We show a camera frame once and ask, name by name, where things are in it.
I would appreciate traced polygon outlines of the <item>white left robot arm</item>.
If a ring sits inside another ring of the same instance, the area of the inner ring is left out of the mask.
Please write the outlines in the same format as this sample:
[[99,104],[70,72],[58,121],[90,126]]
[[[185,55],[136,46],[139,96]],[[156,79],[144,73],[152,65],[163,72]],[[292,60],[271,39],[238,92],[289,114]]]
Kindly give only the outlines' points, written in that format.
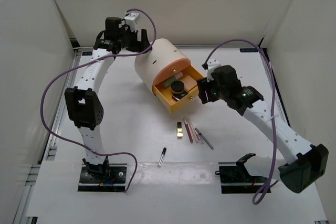
[[98,92],[107,70],[121,50],[137,54],[150,45],[146,30],[137,29],[138,19],[138,13],[130,13],[125,18],[106,18],[105,29],[98,34],[93,47],[92,64],[86,67],[74,87],[65,90],[68,116],[87,147],[83,162],[99,182],[108,180],[111,170],[100,135],[104,109]]

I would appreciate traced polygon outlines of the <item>grey patterned eyeliner pencil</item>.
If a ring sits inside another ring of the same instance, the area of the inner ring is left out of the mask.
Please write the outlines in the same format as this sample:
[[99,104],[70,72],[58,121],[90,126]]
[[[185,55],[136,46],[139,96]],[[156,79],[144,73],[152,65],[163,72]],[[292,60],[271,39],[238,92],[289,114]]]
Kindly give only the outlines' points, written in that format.
[[201,136],[201,138],[203,139],[203,142],[206,143],[208,145],[208,147],[211,150],[214,150],[214,147],[212,146],[212,144],[207,140],[207,138],[200,132],[200,130],[198,128],[195,128],[195,131],[197,134],[199,134]]

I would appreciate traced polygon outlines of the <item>clear mascara black cap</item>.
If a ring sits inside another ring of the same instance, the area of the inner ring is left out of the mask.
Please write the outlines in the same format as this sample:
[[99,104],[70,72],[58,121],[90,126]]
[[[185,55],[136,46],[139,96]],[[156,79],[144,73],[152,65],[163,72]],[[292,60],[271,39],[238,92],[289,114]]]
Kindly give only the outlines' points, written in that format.
[[164,160],[164,157],[165,157],[166,150],[167,150],[166,147],[164,147],[163,150],[162,150],[160,159],[159,159],[158,164],[157,164],[158,167],[161,167],[161,166],[162,166],[162,163],[163,163],[163,160]]

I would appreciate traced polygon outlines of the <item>mint green tube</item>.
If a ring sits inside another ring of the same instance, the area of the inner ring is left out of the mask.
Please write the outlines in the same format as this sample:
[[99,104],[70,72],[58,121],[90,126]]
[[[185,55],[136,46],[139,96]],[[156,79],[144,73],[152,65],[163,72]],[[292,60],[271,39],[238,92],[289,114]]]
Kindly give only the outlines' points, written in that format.
[[182,72],[179,72],[163,82],[163,87],[168,88],[174,81],[177,81],[183,76]]

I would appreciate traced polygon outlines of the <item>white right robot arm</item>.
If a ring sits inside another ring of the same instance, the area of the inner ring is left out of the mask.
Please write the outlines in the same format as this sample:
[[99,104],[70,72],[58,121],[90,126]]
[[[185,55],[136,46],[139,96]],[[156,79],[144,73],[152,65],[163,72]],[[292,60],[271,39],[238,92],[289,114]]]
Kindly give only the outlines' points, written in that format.
[[214,61],[202,66],[207,77],[197,82],[201,102],[225,101],[272,141],[284,157],[277,164],[276,179],[298,194],[325,174],[329,151],[323,144],[313,145],[282,119],[273,117],[263,95],[252,86],[243,87],[232,66]]

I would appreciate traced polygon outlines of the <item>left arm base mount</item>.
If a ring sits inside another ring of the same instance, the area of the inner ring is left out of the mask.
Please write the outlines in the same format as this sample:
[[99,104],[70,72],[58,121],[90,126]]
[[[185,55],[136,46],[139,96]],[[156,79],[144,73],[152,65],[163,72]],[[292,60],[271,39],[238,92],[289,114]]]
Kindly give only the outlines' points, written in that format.
[[92,165],[82,160],[78,191],[121,193],[126,188],[127,164],[110,164],[106,157],[103,164]]

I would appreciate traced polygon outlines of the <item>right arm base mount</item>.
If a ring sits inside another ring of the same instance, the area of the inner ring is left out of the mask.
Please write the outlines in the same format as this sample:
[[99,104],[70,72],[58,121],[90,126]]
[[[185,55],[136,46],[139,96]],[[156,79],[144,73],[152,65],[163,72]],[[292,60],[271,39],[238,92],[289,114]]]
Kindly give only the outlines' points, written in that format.
[[245,163],[256,154],[248,153],[235,163],[218,163],[215,175],[220,178],[222,194],[254,194],[267,181],[266,177],[252,176]]

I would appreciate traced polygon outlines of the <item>yellow drawer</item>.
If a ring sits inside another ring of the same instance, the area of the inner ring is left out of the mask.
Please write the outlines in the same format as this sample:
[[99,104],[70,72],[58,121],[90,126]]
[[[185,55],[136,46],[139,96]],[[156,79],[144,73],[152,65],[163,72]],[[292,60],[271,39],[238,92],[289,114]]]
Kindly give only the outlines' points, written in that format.
[[[181,72],[183,73],[183,76],[178,79],[178,81],[181,81],[186,76],[191,76],[196,82],[197,80],[203,79],[203,75],[193,66],[188,66]],[[153,86],[153,93],[165,105],[170,113],[177,112],[189,104],[191,102],[189,97],[194,97],[195,99],[198,97],[198,87],[195,86],[192,90],[188,91],[189,94],[186,97],[180,101],[175,101],[172,99],[173,92],[171,86],[164,88],[163,82]]]

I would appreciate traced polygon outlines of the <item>cream cylindrical organizer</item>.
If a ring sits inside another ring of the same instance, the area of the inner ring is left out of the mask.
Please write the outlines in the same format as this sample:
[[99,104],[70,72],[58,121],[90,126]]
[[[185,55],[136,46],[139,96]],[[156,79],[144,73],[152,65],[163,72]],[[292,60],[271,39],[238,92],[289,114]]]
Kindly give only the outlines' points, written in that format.
[[181,58],[187,58],[169,40],[161,38],[155,41],[152,50],[136,56],[134,67],[145,86],[153,91],[153,80],[165,66]]

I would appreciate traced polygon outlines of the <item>round black compact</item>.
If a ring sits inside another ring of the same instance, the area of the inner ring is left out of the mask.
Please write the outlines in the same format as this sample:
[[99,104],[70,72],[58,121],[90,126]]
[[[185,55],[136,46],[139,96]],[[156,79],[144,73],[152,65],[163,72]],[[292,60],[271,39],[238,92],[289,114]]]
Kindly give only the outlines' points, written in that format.
[[182,81],[174,81],[171,83],[171,89],[173,93],[181,93],[184,91],[185,85]]

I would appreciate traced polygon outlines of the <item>orange plastic drawer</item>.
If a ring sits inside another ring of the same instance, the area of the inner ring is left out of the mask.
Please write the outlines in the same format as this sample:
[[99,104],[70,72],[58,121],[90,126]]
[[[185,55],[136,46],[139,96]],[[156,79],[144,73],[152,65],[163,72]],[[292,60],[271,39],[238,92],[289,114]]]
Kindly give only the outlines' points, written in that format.
[[158,72],[156,77],[153,80],[152,85],[155,86],[164,80],[170,78],[171,76],[175,75],[173,70],[176,70],[176,72],[181,72],[183,69],[187,68],[191,65],[191,61],[188,58],[181,58],[176,61],[173,61],[172,63],[165,66],[162,70]]

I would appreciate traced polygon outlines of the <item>gold black lipstick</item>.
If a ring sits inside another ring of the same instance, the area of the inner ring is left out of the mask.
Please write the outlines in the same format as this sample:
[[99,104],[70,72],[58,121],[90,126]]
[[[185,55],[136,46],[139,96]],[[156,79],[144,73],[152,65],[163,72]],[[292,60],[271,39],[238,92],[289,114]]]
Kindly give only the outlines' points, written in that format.
[[177,122],[177,124],[176,124],[176,136],[177,136],[178,139],[183,138],[182,122]]

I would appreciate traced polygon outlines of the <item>pale pink lip pencil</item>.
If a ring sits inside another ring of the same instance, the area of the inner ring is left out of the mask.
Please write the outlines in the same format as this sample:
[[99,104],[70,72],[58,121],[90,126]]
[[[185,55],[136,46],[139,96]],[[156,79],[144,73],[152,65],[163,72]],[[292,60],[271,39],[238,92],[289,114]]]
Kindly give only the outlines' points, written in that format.
[[189,127],[190,127],[190,129],[191,129],[191,132],[192,132],[193,139],[194,139],[195,143],[199,143],[199,139],[198,139],[198,137],[197,137],[197,133],[196,133],[196,131],[195,131],[195,129],[194,129],[194,126],[193,126],[193,124],[192,124],[192,121],[191,121],[190,119],[187,119],[187,121],[188,121],[188,125],[189,125]]

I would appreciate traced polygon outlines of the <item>black square compact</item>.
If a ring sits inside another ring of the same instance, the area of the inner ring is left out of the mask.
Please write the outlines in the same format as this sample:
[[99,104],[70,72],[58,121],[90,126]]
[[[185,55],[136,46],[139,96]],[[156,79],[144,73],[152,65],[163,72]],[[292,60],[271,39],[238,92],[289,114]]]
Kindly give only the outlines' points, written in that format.
[[172,99],[175,101],[180,101],[181,99],[183,99],[184,97],[186,97],[189,93],[186,90],[183,90],[180,93],[173,93],[172,94]]

